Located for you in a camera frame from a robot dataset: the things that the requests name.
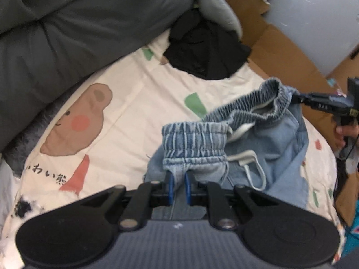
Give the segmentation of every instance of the white drawstring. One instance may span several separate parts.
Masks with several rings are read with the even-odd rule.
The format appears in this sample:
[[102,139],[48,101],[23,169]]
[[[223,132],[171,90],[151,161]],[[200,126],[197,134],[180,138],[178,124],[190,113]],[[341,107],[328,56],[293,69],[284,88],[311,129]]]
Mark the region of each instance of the white drawstring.
[[[248,179],[248,182],[249,182],[250,186],[253,189],[255,189],[257,191],[263,191],[266,188],[266,186],[267,186],[267,177],[266,177],[266,174],[264,173],[264,171],[262,169],[262,166],[258,162],[258,157],[257,157],[257,154],[255,153],[255,151],[247,150],[247,151],[244,151],[243,153],[228,156],[227,160],[229,162],[238,161],[239,165],[244,168],[245,174],[246,174],[247,179]],[[251,171],[250,171],[250,169],[248,167],[248,164],[253,163],[253,162],[255,163],[255,165],[257,167],[257,170],[258,170],[258,172],[259,172],[259,174],[261,176],[261,179],[262,179],[261,188],[255,187],[254,184],[253,184],[253,181],[252,181]]]

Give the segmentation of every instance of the black cloth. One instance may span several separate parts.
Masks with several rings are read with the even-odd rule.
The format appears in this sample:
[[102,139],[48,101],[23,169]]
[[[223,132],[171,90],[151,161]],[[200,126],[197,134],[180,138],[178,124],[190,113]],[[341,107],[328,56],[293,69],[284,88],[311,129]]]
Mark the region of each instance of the black cloth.
[[251,48],[234,31],[205,20],[198,9],[186,11],[172,26],[168,49],[170,64],[205,80],[229,78],[247,61]]

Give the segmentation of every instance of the cartoon bear print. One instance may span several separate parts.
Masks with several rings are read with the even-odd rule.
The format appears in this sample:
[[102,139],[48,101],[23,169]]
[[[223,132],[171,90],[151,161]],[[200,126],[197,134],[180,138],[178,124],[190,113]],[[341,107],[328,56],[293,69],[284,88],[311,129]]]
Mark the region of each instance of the cartoon bear print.
[[[112,91],[105,84],[90,85],[55,124],[40,148],[52,157],[71,156],[87,148],[100,134],[104,109],[112,100]],[[85,155],[72,177],[61,186],[62,191],[77,195],[83,188],[90,158]]]

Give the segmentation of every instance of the jeans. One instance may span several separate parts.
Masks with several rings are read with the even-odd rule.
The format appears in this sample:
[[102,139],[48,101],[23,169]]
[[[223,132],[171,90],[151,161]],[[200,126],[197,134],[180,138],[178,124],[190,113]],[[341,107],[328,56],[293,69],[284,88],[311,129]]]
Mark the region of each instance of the jeans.
[[[194,171],[198,181],[217,182],[224,189],[237,184],[252,186],[305,208],[308,183],[300,175],[300,166],[308,148],[308,133],[300,105],[290,104],[295,92],[271,78],[200,122],[165,125],[162,146],[148,164],[145,181],[162,181],[170,171],[175,179],[175,202],[171,208],[155,209],[153,218],[204,215],[203,208],[186,204],[183,183],[188,170]],[[256,155],[256,161],[237,160],[243,152]]]

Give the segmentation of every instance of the bed sheet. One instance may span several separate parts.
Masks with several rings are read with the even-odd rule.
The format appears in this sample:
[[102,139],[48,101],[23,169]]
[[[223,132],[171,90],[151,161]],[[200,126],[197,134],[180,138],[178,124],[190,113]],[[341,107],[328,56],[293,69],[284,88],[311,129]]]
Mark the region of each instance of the bed sheet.
[[[29,155],[0,241],[0,268],[22,261],[15,234],[27,219],[114,186],[135,189],[162,142],[161,127],[196,121],[259,87],[245,64],[231,78],[206,81],[161,64],[168,32],[92,75],[70,97]],[[334,155],[306,121],[309,148],[301,174],[309,183],[308,210],[339,224],[333,208]]]

